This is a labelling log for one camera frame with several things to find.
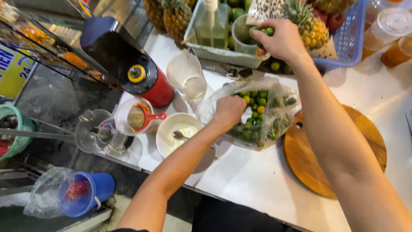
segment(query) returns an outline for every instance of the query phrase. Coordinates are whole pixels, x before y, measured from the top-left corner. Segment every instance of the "blue plastic bucket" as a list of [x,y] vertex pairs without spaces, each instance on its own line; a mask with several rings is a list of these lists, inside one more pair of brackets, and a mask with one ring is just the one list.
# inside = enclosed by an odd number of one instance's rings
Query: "blue plastic bucket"
[[92,208],[96,207],[97,201],[95,196],[100,202],[109,199],[115,191],[115,180],[107,173],[75,173],[75,182],[88,181],[90,183],[91,192],[87,196],[80,196],[75,201],[69,201],[64,198],[67,188],[62,188],[61,195],[61,210],[64,214],[71,218],[76,218],[84,215]]

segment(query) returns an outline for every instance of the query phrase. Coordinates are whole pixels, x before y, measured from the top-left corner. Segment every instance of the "spoon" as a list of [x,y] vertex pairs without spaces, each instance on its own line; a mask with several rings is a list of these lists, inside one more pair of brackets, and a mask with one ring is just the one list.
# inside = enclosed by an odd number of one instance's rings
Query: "spoon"
[[[180,131],[175,131],[175,132],[173,132],[173,138],[175,138],[175,139],[177,139],[177,140],[184,139],[184,140],[186,140],[186,141],[189,139],[188,137],[183,136],[183,133],[181,133]],[[215,148],[215,145],[214,145],[214,144],[211,145],[210,148],[211,148],[211,149],[214,149],[214,148]]]

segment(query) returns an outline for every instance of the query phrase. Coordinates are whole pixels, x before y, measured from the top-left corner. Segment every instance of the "red apple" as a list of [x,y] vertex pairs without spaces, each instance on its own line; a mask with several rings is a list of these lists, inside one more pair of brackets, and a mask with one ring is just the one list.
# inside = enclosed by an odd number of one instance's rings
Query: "red apple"
[[319,17],[322,22],[326,23],[328,21],[328,14],[322,10],[319,10],[319,8],[315,7],[312,13],[315,17]]
[[328,21],[326,22],[326,26],[329,28],[329,34],[333,34],[339,29],[346,20],[345,13],[336,13],[328,15]]

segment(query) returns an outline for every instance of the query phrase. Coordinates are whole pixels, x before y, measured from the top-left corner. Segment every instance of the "hand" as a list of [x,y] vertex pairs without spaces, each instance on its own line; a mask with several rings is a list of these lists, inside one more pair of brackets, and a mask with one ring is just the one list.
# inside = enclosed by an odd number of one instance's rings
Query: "hand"
[[246,100],[239,96],[226,96],[218,101],[216,115],[212,121],[222,133],[230,130],[241,121],[246,109]]
[[302,43],[297,25],[289,19],[269,19],[258,27],[272,27],[275,30],[273,36],[259,30],[250,31],[250,35],[260,42],[271,56],[284,60],[289,65],[302,59],[311,59]]

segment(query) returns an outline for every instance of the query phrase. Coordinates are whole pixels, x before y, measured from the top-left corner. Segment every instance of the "wooden cutting board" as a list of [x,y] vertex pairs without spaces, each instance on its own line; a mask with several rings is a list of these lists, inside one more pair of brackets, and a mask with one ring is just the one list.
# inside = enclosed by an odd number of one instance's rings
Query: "wooden cutting board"
[[[378,128],[361,112],[346,105],[342,106],[368,141],[382,171],[385,172],[386,146]],[[337,199],[310,148],[302,111],[295,115],[292,126],[285,134],[283,154],[290,171],[303,185],[319,195]]]

